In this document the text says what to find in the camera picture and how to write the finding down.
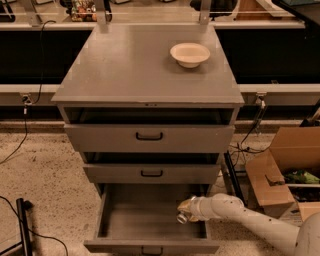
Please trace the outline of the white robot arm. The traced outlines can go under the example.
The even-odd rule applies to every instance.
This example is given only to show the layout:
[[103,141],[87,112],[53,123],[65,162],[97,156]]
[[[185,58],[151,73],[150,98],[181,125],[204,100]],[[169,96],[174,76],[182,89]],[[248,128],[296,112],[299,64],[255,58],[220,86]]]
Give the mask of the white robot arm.
[[320,213],[314,213],[300,227],[246,208],[241,199],[218,193],[193,196],[177,207],[177,220],[208,221],[215,218],[240,223],[286,256],[320,256]]

